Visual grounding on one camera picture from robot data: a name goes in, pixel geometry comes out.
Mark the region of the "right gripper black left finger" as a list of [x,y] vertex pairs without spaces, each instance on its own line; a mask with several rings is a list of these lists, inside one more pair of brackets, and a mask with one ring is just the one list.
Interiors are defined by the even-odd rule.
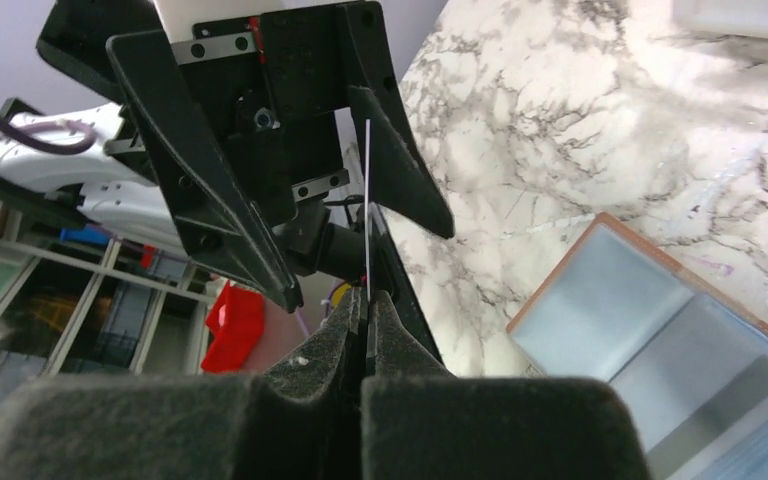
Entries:
[[0,407],[0,479],[356,479],[362,292],[261,374],[58,375]]

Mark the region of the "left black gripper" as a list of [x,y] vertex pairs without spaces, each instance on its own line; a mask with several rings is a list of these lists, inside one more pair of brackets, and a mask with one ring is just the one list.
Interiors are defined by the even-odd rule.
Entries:
[[[366,275],[362,234],[326,222],[321,200],[342,185],[334,112],[348,105],[369,155],[369,199],[438,237],[454,236],[453,214],[406,115],[378,2],[196,21],[195,40],[181,48],[204,55],[191,53],[198,61],[181,63],[182,73],[148,3],[55,1],[36,48],[125,108],[107,153],[157,180],[195,264],[289,313],[303,295],[288,265],[304,276]],[[233,55],[208,60],[209,40],[220,37],[229,38],[215,53]],[[142,141],[146,153],[137,152]],[[278,228],[288,265],[261,213]]]

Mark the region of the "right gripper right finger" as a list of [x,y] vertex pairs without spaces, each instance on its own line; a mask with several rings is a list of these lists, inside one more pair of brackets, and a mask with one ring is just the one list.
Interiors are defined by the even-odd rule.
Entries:
[[375,293],[375,373],[361,385],[366,479],[647,479],[630,414],[604,382],[459,378]]

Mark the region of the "grey credit card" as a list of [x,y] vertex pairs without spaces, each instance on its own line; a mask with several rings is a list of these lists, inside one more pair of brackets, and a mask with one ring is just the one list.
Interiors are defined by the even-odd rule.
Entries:
[[372,306],[372,241],[371,241],[371,213],[370,213],[370,185],[371,185],[371,119],[364,121],[364,189],[363,189],[363,213],[364,213],[364,258],[365,258],[365,291],[367,305]]

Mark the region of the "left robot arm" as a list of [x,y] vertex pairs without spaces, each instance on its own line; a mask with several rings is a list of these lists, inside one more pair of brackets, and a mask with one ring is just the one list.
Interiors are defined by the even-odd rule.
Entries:
[[298,279],[364,277],[361,234],[329,221],[349,181],[335,114],[362,38],[389,50],[376,1],[58,1],[37,41],[105,98],[45,114],[0,109],[0,200],[189,258],[287,311]]

